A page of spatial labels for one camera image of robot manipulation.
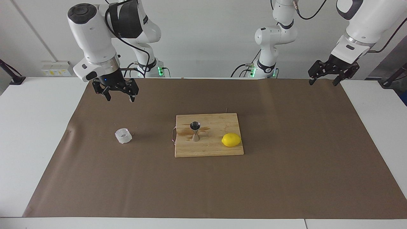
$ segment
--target metal handle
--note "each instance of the metal handle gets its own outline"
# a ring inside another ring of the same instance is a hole
[[[171,131],[171,140],[173,141],[175,145],[175,140],[177,139],[177,132],[175,132],[175,139],[174,139],[174,130],[176,130],[177,127],[175,126],[174,129]]]

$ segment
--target brown tablecloth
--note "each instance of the brown tablecloth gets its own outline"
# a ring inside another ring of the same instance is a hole
[[[135,103],[120,92],[107,102],[88,85],[24,216],[407,218],[407,200],[341,86],[137,83]],[[226,108],[238,114],[244,155],[174,158],[176,115]],[[119,128],[134,134],[130,143],[116,140]]]

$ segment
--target cutting board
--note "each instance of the cutting board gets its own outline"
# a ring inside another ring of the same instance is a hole
[[[198,142],[192,141],[193,131],[190,124],[194,121],[201,124]],[[235,147],[224,146],[221,142],[222,137],[227,133],[236,133],[241,137],[236,113],[177,115],[175,128],[177,131],[175,157],[244,154],[243,142]]]

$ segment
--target lemon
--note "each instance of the lemon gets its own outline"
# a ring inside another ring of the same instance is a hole
[[[240,136],[235,133],[227,133],[222,138],[222,143],[227,147],[237,146],[241,141]]]

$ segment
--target jigger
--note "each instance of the jigger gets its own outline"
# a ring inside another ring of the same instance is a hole
[[[199,128],[201,128],[201,124],[199,122],[192,122],[189,125],[189,127],[194,132],[194,135],[192,136],[192,141],[199,141],[198,130]]]

